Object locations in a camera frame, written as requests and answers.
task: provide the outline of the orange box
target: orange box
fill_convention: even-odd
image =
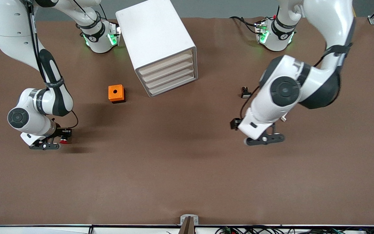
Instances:
[[[121,84],[109,86],[108,94],[109,100],[114,104],[126,102],[125,89]]]

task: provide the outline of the white box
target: white box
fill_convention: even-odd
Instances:
[[[116,12],[135,72],[150,97],[197,79],[196,46],[170,0]]]

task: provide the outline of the brown tabletop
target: brown tabletop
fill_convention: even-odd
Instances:
[[[229,126],[241,87],[283,54],[314,64],[322,36],[302,19],[287,49],[270,52],[232,19],[183,22],[199,80],[154,98],[124,44],[96,54],[74,22],[37,23],[80,120],[57,151],[29,150],[7,123],[20,93],[44,85],[0,51],[0,224],[172,224],[193,213],[202,224],[374,225],[374,26],[357,18],[334,104],[298,105],[278,123],[285,142],[248,147]],[[108,101],[115,84],[126,103]]]

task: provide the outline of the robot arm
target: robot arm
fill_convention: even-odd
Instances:
[[[275,135],[267,138],[266,129],[297,103],[309,109],[325,107],[340,90],[340,70],[355,28],[352,1],[305,0],[302,6],[308,21],[326,41],[322,66],[318,69],[288,55],[272,60],[259,82],[259,93],[238,126],[249,137],[245,141],[248,145],[278,142]]]
[[[86,13],[77,10],[66,0],[36,2],[42,7],[53,7],[70,15],[80,25],[84,35],[92,39],[87,45],[94,52],[107,52],[117,44],[116,41],[113,43],[113,40],[116,40],[116,25],[101,21],[99,15],[87,7],[90,3],[98,4],[100,1],[87,0],[82,3]],[[30,148],[58,149],[57,144],[49,145],[45,140],[61,136],[65,142],[71,135],[71,129],[61,128],[46,115],[67,115],[73,109],[73,99],[55,59],[37,38],[34,6],[31,2],[0,1],[0,49],[11,58],[40,71],[46,85],[44,89],[28,88],[22,92],[17,105],[8,113],[9,124],[22,132],[21,138]]]

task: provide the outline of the silver bracket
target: silver bracket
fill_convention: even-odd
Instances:
[[[199,216],[195,214],[184,214],[180,216],[180,225],[183,225],[184,219],[188,218],[188,216],[191,216],[191,219],[193,219],[193,224],[199,225]]]
[[[371,25],[374,25],[374,20],[370,18],[370,15],[368,15],[368,20]]]

